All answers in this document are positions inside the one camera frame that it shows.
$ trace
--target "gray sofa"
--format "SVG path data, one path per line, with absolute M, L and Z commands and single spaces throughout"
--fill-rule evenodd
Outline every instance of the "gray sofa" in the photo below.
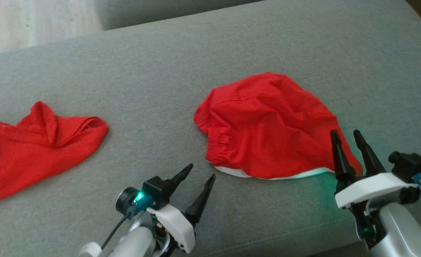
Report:
M 266 0 L 7 52 L 0 121 L 18 122 L 41 100 L 58 115 L 99 116 L 111 130 L 79 166 L 0 201 L 0 256 L 75 256 L 102 243 L 121 218 L 121 190 L 191 162 L 172 197 L 178 208 L 217 174 L 191 256 L 303 257 L 356 242 L 331 174 L 241 179 L 204 159 L 198 104 L 214 87 L 265 71 L 322 99 L 360 161 L 354 129 L 387 169 L 393 150 L 421 154 L 421 20 L 403 0 Z M 409 209 L 421 224 L 421 200 Z

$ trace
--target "robotic arm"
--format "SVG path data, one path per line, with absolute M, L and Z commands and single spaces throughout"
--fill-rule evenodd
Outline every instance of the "robotic arm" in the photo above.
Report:
M 117 199 L 116 210 L 124 218 L 101 247 L 91 242 L 78 256 L 101 257 L 102 250 L 127 219 L 132 220 L 133 225 L 108 257 L 168 257 L 175 249 L 190 253 L 195 244 L 194 227 L 201 219 L 215 182 L 215 174 L 212 174 L 204 184 L 203 192 L 182 213 L 169 204 L 169 199 L 192 168 L 193 164 L 189 164 L 172 179 L 153 177 L 144 182 L 142 190 L 133 187 L 123 190 Z
M 355 176 L 338 132 L 331 131 L 338 207 L 354 215 L 358 237 L 366 243 L 369 256 L 421 257 L 421 227 L 402 206 L 420 197 L 421 156 L 393 152 L 389 162 L 395 166 L 387 173 L 358 130 L 354 138 L 366 166 L 365 177 Z

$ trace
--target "red garment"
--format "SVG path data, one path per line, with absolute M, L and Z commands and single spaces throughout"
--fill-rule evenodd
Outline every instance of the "red garment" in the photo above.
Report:
M 213 89 L 194 122 L 208 136 L 206 160 L 214 166 L 266 179 L 320 167 L 334 171 L 330 131 L 335 129 L 349 163 L 362 175 L 336 116 L 285 75 L 253 75 Z
M 0 122 L 0 199 L 76 166 L 108 130 L 98 117 L 60 117 L 42 102 L 16 126 Z

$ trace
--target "folded clothing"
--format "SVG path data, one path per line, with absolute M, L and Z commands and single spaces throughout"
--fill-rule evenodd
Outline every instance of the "folded clothing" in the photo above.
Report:
M 214 88 L 194 122 L 208 137 L 206 160 L 238 177 L 306 177 L 333 171 L 331 130 L 362 175 L 338 119 L 286 75 L 264 73 Z
M 42 102 L 16 126 L 0 122 L 0 199 L 81 163 L 108 130 L 98 117 L 60 117 Z

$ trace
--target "white trim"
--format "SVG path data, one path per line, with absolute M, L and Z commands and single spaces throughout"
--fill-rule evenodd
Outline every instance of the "white trim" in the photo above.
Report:
M 227 167 L 223 167 L 223 166 L 215 166 L 216 169 L 218 169 L 221 172 L 224 172 L 226 174 L 230 174 L 233 175 L 235 177 L 250 177 L 248 176 L 243 170 L 240 169 L 230 169 Z M 297 178 L 303 178 L 303 177 L 310 177 L 310 176 L 314 176 L 314 175 L 318 175 L 318 174 L 322 174 L 325 172 L 334 172 L 326 167 L 322 167 L 322 168 L 316 168 L 310 171 L 305 171 L 290 177 L 275 177 L 275 178 L 261 178 L 261 177 L 256 177 L 256 178 L 260 178 L 260 179 L 266 179 L 266 180 L 280 180 L 280 179 L 297 179 Z

